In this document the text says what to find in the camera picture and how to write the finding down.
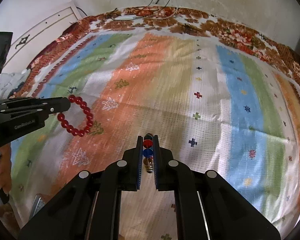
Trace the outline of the person's left hand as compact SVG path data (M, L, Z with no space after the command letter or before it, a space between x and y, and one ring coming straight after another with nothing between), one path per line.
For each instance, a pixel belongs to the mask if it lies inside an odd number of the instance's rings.
M0 189L6 195L9 194L12 188L11 179L11 144L6 144L0 148Z

